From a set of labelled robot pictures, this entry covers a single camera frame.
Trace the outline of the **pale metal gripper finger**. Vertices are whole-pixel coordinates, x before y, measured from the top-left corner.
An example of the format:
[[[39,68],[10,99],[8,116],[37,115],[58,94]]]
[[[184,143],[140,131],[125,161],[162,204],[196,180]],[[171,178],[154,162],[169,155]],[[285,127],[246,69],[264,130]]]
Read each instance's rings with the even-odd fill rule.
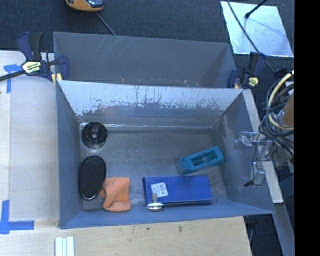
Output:
[[[252,163],[252,182],[255,186],[260,186],[266,176],[266,170],[264,169],[261,161],[254,161]]]
[[[253,147],[257,145],[257,133],[254,131],[241,131],[238,138],[234,141],[234,147]]]

